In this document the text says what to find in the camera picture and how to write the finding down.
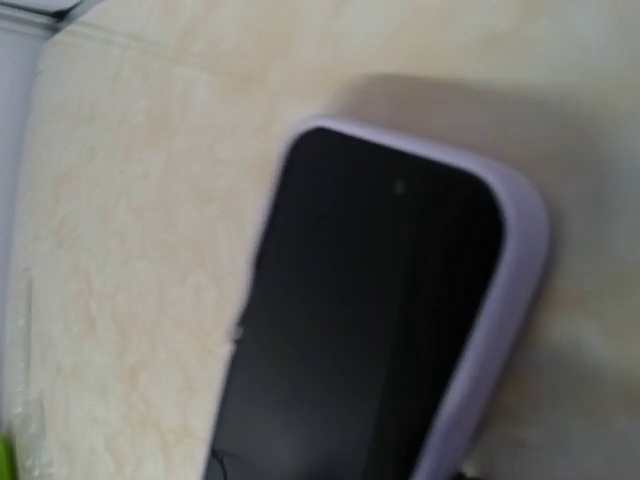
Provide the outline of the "black smartphone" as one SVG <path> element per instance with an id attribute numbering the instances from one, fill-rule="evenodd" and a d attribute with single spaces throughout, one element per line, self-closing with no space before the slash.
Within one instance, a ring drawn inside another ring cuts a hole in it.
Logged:
<path id="1" fill-rule="evenodd" d="M 496 269 L 476 175 L 327 128 L 286 156 L 209 479 L 409 479 Z"/>

